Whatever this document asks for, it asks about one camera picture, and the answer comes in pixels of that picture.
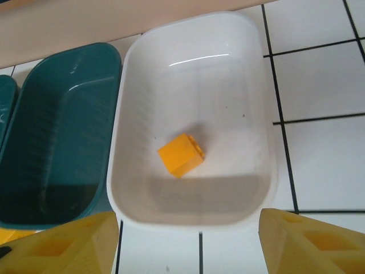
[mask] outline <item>white tile floor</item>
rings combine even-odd
[[[284,120],[365,112],[356,42],[274,57]]]
[[[265,10],[273,53],[355,38],[342,0],[280,0]]]
[[[358,35],[364,37],[365,1],[345,2]],[[262,7],[239,13],[258,26],[266,55],[279,180],[271,206],[365,232],[365,57],[344,1],[280,0],[264,7],[271,47]],[[124,60],[138,37],[111,44]],[[354,42],[343,43],[349,39]],[[328,43],[338,45],[319,47]],[[318,48],[302,50],[307,47]],[[285,51],[296,52],[281,54]],[[37,62],[15,67],[13,77],[20,86]],[[0,74],[12,71],[6,68]],[[112,273],[267,273],[257,231],[257,224],[240,231],[203,231],[200,246],[197,233],[150,232],[124,223],[120,261],[117,266],[115,260]]]

